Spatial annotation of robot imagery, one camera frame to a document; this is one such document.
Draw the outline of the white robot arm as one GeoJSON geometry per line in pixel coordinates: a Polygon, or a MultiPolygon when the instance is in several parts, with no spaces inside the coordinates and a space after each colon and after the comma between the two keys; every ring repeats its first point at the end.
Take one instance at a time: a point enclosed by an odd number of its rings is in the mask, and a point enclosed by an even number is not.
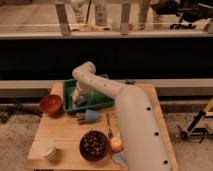
{"type": "Polygon", "coordinates": [[[97,76],[95,65],[86,62],[72,71],[80,84],[114,100],[120,136],[129,171],[171,171],[172,165],[151,99],[135,85],[97,76]]]}

